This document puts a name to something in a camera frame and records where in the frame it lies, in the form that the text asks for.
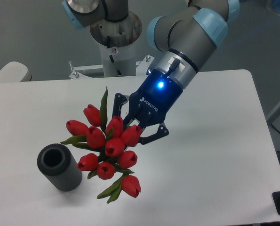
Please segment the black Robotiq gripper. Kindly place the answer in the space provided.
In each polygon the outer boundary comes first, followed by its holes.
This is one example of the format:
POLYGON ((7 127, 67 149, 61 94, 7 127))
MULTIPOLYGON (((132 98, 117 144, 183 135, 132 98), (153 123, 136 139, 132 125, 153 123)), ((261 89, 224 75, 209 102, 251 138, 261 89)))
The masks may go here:
POLYGON ((114 96, 112 117, 121 116, 122 106, 129 101, 128 114, 125 117, 126 125, 133 120, 137 120, 140 127, 160 123, 154 134, 140 137, 139 143, 142 145, 169 135, 164 120, 169 109, 183 92, 183 89, 170 78, 172 72, 171 69, 166 73, 154 69, 136 92, 130 96, 121 93, 114 96))

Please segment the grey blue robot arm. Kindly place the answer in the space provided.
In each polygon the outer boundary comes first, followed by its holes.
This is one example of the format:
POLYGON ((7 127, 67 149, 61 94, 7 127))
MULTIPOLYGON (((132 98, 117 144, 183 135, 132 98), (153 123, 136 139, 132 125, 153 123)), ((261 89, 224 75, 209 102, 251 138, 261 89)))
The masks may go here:
MULTIPOLYGON (((78 29, 90 28, 99 44, 106 77, 135 75, 133 44, 142 23, 126 0, 65 0, 62 6, 78 29)), ((138 121, 138 130, 124 135, 127 146, 147 144, 168 135, 167 112, 228 33, 228 23, 240 11, 237 0, 191 0, 174 16, 153 19, 147 27, 149 44, 164 56, 130 96, 116 94, 113 116, 124 104, 129 111, 124 126, 138 121)))

